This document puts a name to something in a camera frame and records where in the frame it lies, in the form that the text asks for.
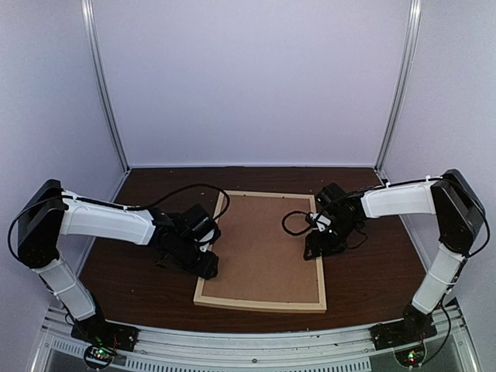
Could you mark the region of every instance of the enclosure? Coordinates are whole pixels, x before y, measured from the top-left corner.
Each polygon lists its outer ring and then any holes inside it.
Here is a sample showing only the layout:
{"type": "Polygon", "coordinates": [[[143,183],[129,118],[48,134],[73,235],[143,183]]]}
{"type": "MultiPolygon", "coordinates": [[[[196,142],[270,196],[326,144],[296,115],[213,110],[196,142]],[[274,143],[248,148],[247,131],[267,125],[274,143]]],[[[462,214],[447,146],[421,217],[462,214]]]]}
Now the enclosure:
{"type": "MultiPolygon", "coordinates": [[[[198,182],[315,195],[451,168],[494,226],[494,2],[0,4],[3,236],[50,178],[141,205],[198,182]]],[[[188,192],[167,207],[212,213],[216,197],[188,192]]],[[[359,249],[323,260],[324,315],[198,309],[197,278],[155,267],[150,250],[87,236],[57,246],[108,320],[140,329],[108,370],[403,370],[369,328],[402,317],[438,251],[438,224],[402,215],[367,228],[359,249]]],[[[85,370],[65,310],[2,248],[2,370],[85,370]]],[[[446,297],[453,327],[425,370],[494,370],[493,249],[446,297]]],[[[448,329],[441,310],[433,316],[428,355],[448,329]]]]}

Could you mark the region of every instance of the wooden frame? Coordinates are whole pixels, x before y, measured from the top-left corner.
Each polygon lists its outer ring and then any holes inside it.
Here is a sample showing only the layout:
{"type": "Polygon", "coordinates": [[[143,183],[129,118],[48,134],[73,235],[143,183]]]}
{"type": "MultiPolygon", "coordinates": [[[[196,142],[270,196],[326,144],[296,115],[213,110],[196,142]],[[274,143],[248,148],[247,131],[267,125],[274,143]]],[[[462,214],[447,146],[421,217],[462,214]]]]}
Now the wooden frame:
{"type": "MultiPolygon", "coordinates": [[[[258,196],[262,198],[300,198],[308,199],[311,212],[316,212],[315,199],[313,195],[301,194],[278,194],[269,192],[249,192],[249,191],[227,191],[232,196],[258,196]]],[[[222,209],[224,195],[219,194],[217,205],[215,206],[214,215],[218,215],[222,209]]],[[[196,285],[193,302],[195,305],[208,306],[213,308],[229,308],[238,310],[248,310],[255,312],[293,312],[293,313],[324,313],[327,310],[326,303],[326,286],[324,282],[324,269],[322,258],[315,259],[317,286],[319,293],[319,302],[315,303],[297,303],[297,302],[270,302],[270,301],[248,301],[236,300],[229,298],[216,298],[203,295],[205,279],[199,277],[196,285]]]]}

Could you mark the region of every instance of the wire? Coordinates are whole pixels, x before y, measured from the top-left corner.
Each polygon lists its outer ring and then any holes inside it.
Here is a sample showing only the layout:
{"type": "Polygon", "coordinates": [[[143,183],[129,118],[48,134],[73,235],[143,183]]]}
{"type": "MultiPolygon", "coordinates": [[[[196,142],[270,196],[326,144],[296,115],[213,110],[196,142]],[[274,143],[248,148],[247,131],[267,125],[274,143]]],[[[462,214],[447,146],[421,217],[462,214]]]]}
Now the wire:
{"type": "Polygon", "coordinates": [[[309,216],[310,213],[308,212],[303,212],[303,211],[293,211],[293,212],[289,212],[287,215],[285,215],[281,221],[281,224],[282,224],[282,229],[289,235],[291,236],[300,236],[300,235],[303,235],[305,234],[307,231],[309,231],[312,227],[311,226],[308,226],[308,227],[305,227],[303,230],[301,231],[298,231],[298,232],[294,232],[294,231],[291,231],[290,229],[288,229],[286,227],[286,220],[291,217],[292,215],[305,215],[305,216],[309,216]]]}
{"type": "Polygon", "coordinates": [[[363,236],[363,239],[361,242],[359,242],[357,245],[355,246],[349,246],[348,249],[349,250],[355,250],[356,248],[358,248],[359,246],[361,246],[362,244],[364,244],[368,239],[369,239],[369,236],[367,233],[363,232],[363,231],[360,231],[358,229],[355,229],[355,231],[357,233],[359,233],[361,236],[363,236]]]}
{"type": "Polygon", "coordinates": [[[369,190],[371,190],[371,189],[363,189],[360,191],[351,191],[351,192],[346,193],[343,196],[340,196],[337,199],[332,200],[328,205],[326,205],[324,208],[321,209],[321,211],[317,214],[315,219],[317,219],[317,220],[320,219],[322,217],[322,215],[324,214],[324,212],[326,212],[332,205],[337,204],[337,203],[339,203],[345,199],[348,199],[349,197],[352,197],[352,196],[360,196],[369,190]]]}
{"type": "Polygon", "coordinates": [[[427,363],[429,363],[431,360],[433,360],[435,357],[437,357],[437,355],[441,352],[441,350],[443,349],[443,347],[446,345],[446,343],[448,342],[448,338],[450,337],[451,335],[451,318],[449,317],[450,315],[448,314],[448,312],[446,311],[445,307],[444,307],[444,304],[443,304],[443,301],[444,301],[444,298],[446,297],[446,293],[441,297],[441,301],[440,301],[440,305],[441,305],[441,310],[443,310],[444,312],[444,315],[446,316],[446,319],[448,320],[448,332],[446,333],[446,337],[444,338],[443,342],[441,343],[441,345],[438,347],[438,349],[434,352],[433,355],[431,355],[430,358],[428,358],[425,362],[422,362],[420,364],[420,367],[423,367],[425,366],[427,363]]]}
{"type": "Polygon", "coordinates": [[[463,192],[465,194],[465,196],[467,196],[467,198],[470,199],[470,201],[472,202],[472,204],[474,204],[475,209],[479,212],[480,217],[482,218],[482,220],[484,222],[484,226],[486,228],[486,240],[484,241],[484,243],[482,243],[482,245],[477,250],[475,250],[472,253],[468,253],[467,254],[467,258],[472,258],[476,254],[479,254],[480,252],[482,252],[482,250],[484,248],[486,248],[486,246],[489,244],[489,240],[491,240],[491,227],[489,226],[489,222],[487,221],[486,213],[482,209],[481,205],[479,204],[479,201],[476,200],[472,195],[470,195],[467,192],[467,190],[465,190],[459,184],[457,184],[456,182],[454,182],[452,180],[449,180],[449,179],[446,179],[446,178],[443,178],[443,180],[449,182],[452,186],[454,186],[455,188],[457,188],[459,191],[463,192]]]}
{"type": "Polygon", "coordinates": [[[98,365],[97,367],[91,365],[89,362],[90,360],[88,360],[88,356],[91,355],[91,350],[92,349],[97,349],[98,346],[93,346],[93,345],[90,345],[88,346],[84,352],[83,352],[83,360],[84,360],[84,363],[86,364],[86,367],[88,368],[91,368],[92,370],[104,370],[105,368],[107,368],[108,366],[110,366],[110,364],[112,364],[112,362],[114,361],[114,357],[113,355],[110,356],[110,359],[108,359],[105,364],[102,364],[101,366],[98,365]]]}
{"type": "Polygon", "coordinates": [[[424,357],[422,359],[423,361],[427,357],[427,344],[425,343],[425,332],[422,334],[422,347],[424,348],[424,357]]]}
{"type": "Polygon", "coordinates": [[[73,326],[73,327],[74,327],[74,326],[76,325],[76,323],[74,323],[74,322],[69,323],[69,321],[67,320],[67,317],[68,317],[68,316],[69,316],[69,313],[67,313],[67,314],[65,315],[65,317],[64,317],[64,318],[65,318],[65,322],[66,322],[69,326],[73,326]]]}
{"type": "Polygon", "coordinates": [[[174,190],[168,194],[165,194],[161,198],[158,198],[156,201],[153,201],[152,203],[150,203],[148,205],[128,207],[127,210],[128,211],[142,211],[144,209],[150,209],[150,208],[156,207],[160,203],[165,202],[168,198],[170,198],[176,194],[179,194],[183,191],[189,190],[191,188],[210,188],[210,189],[216,190],[216,191],[220,192],[222,195],[224,195],[224,198],[226,198],[226,205],[224,206],[224,208],[222,209],[222,211],[218,215],[213,217],[213,219],[219,219],[229,209],[229,205],[231,204],[231,198],[229,197],[227,192],[225,192],[223,189],[218,188],[217,186],[214,186],[212,184],[189,184],[188,186],[184,186],[183,188],[178,188],[177,190],[174,190]]]}
{"type": "Polygon", "coordinates": [[[9,251],[10,251],[10,254],[12,254],[12,256],[18,260],[20,263],[22,263],[22,261],[19,259],[19,256],[17,254],[14,253],[14,249],[12,248],[12,231],[14,229],[14,226],[16,225],[17,221],[19,221],[19,219],[27,212],[29,212],[30,210],[40,206],[40,205],[44,205],[46,204],[47,202],[50,202],[52,200],[60,200],[60,199],[65,199],[65,198],[72,198],[71,196],[69,195],[58,195],[58,196],[54,196],[52,198],[48,198],[48,199],[43,199],[43,200],[40,200],[34,204],[31,204],[29,207],[27,208],[24,208],[13,220],[12,220],[12,223],[10,224],[10,227],[9,227],[9,232],[7,233],[7,245],[9,246],[9,251]]]}
{"type": "Polygon", "coordinates": [[[163,197],[157,199],[156,201],[148,204],[148,205],[137,205],[137,206],[133,206],[133,207],[127,207],[125,205],[119,205],[119,204],[114,204],[114,203],[108,203],[106,201],[100,201],[100,200],[96,200],[96,199],[91,199],[91,198],[85,198],[85,197],[77,197],[77,196],[72,196],[72,195],[58,195],[58,196],[54,196],[52,198],[46,198],[46,199],[43,199],[43,200],[40,200],[36,203],[33,203],[31,204],[30,206],[24,208],[13,220],[12,220],[12,223],[10,224],[10,227],[9,227],[9,232],[7,233],[7,245],[9,247],[9,251],[10,251],[10,254],[12,254],[12,256],[18,260],[20,263],[22,263],[22,261],[19,259],[19,256],[14,252],[14,249],[12,247],[12,231],[14,230],[14,227],[16,226],[16,223],[19,221],[19,219],[24,215],[26,214],[27,212],[31,211],[32,209],[36,208],[36,207],[39,207],[40,205],[44,205],[46,204],[47,202],[50,202],[52,200],[62,200],[62,199],[72,199],[72,198],[75,198],[76,200],[79,200],[79,201],[83,201],[83,202],[87,202],[87,203],[90,203],[90,204],[94,204],[94,205],[101,205],[101,206],[105,206],[105,207],[109,207],[109,208],[116,208],[116,209],[121,209],[121,210],[128,210],[128,211],[142,211],[142,210],[145,210],[145,209],[150,209],[150,208],[153,208],[157,205],[159,205],[160,203],[162,202],[165,202],[168,198],[176,195],[176,194],[179,194],[183,191],[186,191],[186,190],[189,190],[191,188],[211,188],[212,190],[216,190],[218,192],[220,192],[222,195],[224,195],[224,197],[226,198],[226,205],[224,206],[224,208],[222,209],[222,211],[213,217],[213,219],[219,219],[222,215],[224,215],[227,210],[229,209],[229,206],[231,204],[231,199],[229,197],[229,195],[224,191],[222,190],[221,188],[218,188],[217,186],[214,186],[214,185],[211,185],[211,184],[190,184],[188,186],[184,186],[183,188],[178,188],[177,190],[174,190],[166,195],[164,195],[163,197]]]}

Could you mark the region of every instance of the black cable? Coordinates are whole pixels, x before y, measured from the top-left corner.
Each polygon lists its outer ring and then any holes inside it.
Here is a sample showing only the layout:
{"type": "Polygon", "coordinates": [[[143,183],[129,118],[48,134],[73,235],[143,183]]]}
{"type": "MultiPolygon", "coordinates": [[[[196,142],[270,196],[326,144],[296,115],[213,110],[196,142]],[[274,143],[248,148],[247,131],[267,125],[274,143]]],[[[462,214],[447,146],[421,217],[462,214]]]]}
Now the black cable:
{"type": "Polygon", "coordinates": [[[13,220],[12,220],[12,223],[10,224],[10,227],[9,227],[9,232],[7,233],[7,245],[9,247],[9,251],[10,251],[10,254],[12,254],[12,256],[18,260],[21,264],[22,264],[22,261],[19,259],[19,256],[17,254],[14,253],[14,249],[12,248],[12,231],[14,230],[14,226],[16,225],[17,221],[19,221],[19,219],[27,212],[29,212],[31,209],[34,209],[40,205],[43,205],[43,204],[46,204],[47,202],[50,202],[52,200],[60,200],[60,199],[65,199],[65,198],[72,198],[71,196],[69,195],[58,195],[58,196],[54,196],[52,198],[47,198],[47,199],[43,199],[43,200],[40,200],[34,204],[31,204],[29,207],[27,208],[24,208],[13,220]]]}
{"type": "Polygon", "coordinates": [[[435,357],[437,357],[437,355],[441,352],[441,350],[443,349],[443,347],[448,342],[448,339],[450,338],[450,334],[451,334],[451,318],[449,317],[450,315],[448,314],[448,312],[444,308],[443,301],[444,301],[444,298],[445,297],[446,297],[446,293],[441,297],[440,305],[441,305],[441,310],[443,310],[444,315],[446,316],[446,319],[448,320],[448,332],[446,333],[446,337],[444,338],[443,342],[438,347],[438,349],[434,352],[433,355],[431,355],[430,358],[428,358],[425,362],[422,362],[421,367],[424,367],[427,363],[429,363],[431,360],[433,360],[435,357]]]}
{"type": "Polygon", "coordinates": [[[286,220],[291,217],[292,215],[305,215],[305,216],[308,216],[308,212],[303,212],[303,211],[293,211],[293,212],[289,212],[287,215],[285,215],[283,218],[282,218],[282,221],[281,221],[281,224],[282,224],[282,229],[289,235],[291,236],[300,236],[300,235],[303,235],[305,234],[307,231],[309,231],[312,227],[311,226],[308,226],[306,228],[304,228],[302,231],[298,231],[298,232],[294,232],[294,231],[291,231],[290,229],[288,229],[286,227],[286,220]]]}
{"type": "Polygon", "coordinates": [[[479,201],[476,200],[472,195],[470,195],[464,188],[462,188],[459,184],[457,184],[456,182],[454,181],[451,181],[449,179],[446,179],[446,178],[443,178],[444,181],[447,181],[449,182],[452,186],[454,186],[456,189],[458,189],[459,191],[463,192],[465,194],[465,196],[467,196],[467,198],[469,198],[472,203],[474,204],[475,206],[475,209],[479,212],[483,222],[484,222],[484,226],[486,228],[486,240],[484,241],[484,243],[480,246],[480,248],[478,248],[477,250],[475,250],[474,252],[472,253],[468,253],[467,254],[467,258],[472,258],[473,256],[475,256],[476,254],[482,252],[482,250],[489,244],[489,240],[491,240],[491,228],[489,226],[489,222],[487,221],[487,218],[486,218],[486,213],[485,211],[482,209],[481,205],[479,204],[479,201]]]}
{"type": "Polygon", "coordinates": [[[93,348],[96,348],[96,349],[103,349],[110,357],[111,359],[108,360],[105,364],[103,364],[101,367],[98,367],[99,369],[103,370],[105,369],[106,367],[108,367],[110,364],[112,364],[112,361],[114,360],[115,357],[117,357],[117,353],[114,352],[114,351],[109,351],[109,348],[107,346],[104,346],[104,345],[95,345],[82,331],[82,329],[79,327],[78,325],[78,322],[76,321],[76,319],[74,318],[74,316],[71,314],[71,312],[69,311],[69,309],[67,308],[67,306],[63,303],[62,304],[63,307],[66,309],[67,313],[65,315],[65,322],[69,325],[69,326],[73,326],[73,327],[76,327],[76,329],[78,330],[78,332],[85,338],[86,342],[89,343],[90,345],[84,350],[84,353],[83,353],[83,361],[84,363],[86,364],[86,367],[88,368],[91,368],[92,370],[94,370],[95,368],[88,363],[88,356],[90,355],[90,350],[93,349],[93,348]],[[67,320],[67,317],[70,317],[71,320],[72,320],[72,324],[70,324],[67,320]]]}
{"type": "Polygon", "coordinates": [[[441,180],[444,180],[444,178],[442,177],[419,178],[418,180],[402,181],[402,182],[396,182],[395,184],[387,184],[382,186],[381,188],[392,188],[394,186],[403,186],[405,184],[417,184],[420,182],[441,181],[441,180]]]}
{"type": "Polygon", "coordinates": [[[363,232],[363,231],[360,231],[358,229],[355,229],[355,231],[357,233],[359,233],[361,236],[363,236],[363,239],[361,242],[359,242],[357,245],[355,246],[349,246],[348,249],[349,250],[355,250],[356,248],[358,248],[359,246],[361,246],[362,244],[364,244],[368,239],[369,239],[369,236],[367,233],[363,232]]]}
{"type": "Polygon", "coordinates": [[[218,188],[217,186],[214,186],[212,184],[189,184],[188,186],[184,186],[183,188],[178,188],[177,190],[174,190],[168,194],[165,194],[163,197],[158,198],[156,201],[154,201],[148,205],[139,205],[136,207],[128,207],[127,210],[128,211],[142,211],[144,209],[150,209],[150,208],[156,207],[160,203],[165,202],[168,198],[170,198],[176,194],[179,194],[183,191],[189,190],[191,188],[210,188],[210,189],[216,190],[216,191],[220,192],[222,195],[224,195],[224,198],[226,198],[226,205],[224,206],[224,208],[222,209],[222,211],[218,215],[213,217],[213,219],[219,219],[229,209],[229,205],[231,204],[231,198],[229,197],[227,192],[225,192],[221,188],[218,188]]]}
{"type": "Polygon", "coordinates": [[[345,199],[348,199],[349,197],[352,197],[352,196],[363,195],[366,191],[369,191],[369,190],[370,189],[363,189],[360,191],[351,191],[351,192],[346,193],[343,196],[340,196],[337,199],[332,200],[328,205],[326,205],[324,208],[321,209],[321,211],[317,214],[317,216],[314,219],[319,220],[322,217],[322,215],[324,214],[324,212],[327,211],[332,205],[339,203],[345,199]]]}

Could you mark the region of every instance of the white cable tie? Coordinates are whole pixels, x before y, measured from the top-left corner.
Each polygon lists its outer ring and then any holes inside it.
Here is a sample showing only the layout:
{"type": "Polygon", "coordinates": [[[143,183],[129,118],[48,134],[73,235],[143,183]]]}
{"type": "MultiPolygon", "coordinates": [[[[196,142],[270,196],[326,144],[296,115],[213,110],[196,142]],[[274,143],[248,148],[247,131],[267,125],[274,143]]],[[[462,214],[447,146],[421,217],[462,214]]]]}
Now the white cable tie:
{"type": "Polygon", "coordinates": [[[438,278],[436,275],[434,275],[430,271],[427,273],[427,275],[430,275],[431,277],[433,277],[434,279],[436,279],[439,283],[442,283],[444,285],[455,285],[456,284],[456,282],[455,283],[449,283],[447,281],[444,281],[443,279],[438,278]]]}
{"type": "Polygon", "coordinates": [[[55,295],[55,297],[59,297],[60,294],[64,293],[64,292],[67,292],[69,291],[70,289],[76,287],[78,285],[78,281],[75,280],[71,285],[69,285],[68,287],[64,288],[64,289],[61,289],[60,291],[53,291],[53,294],[55,295]]]}

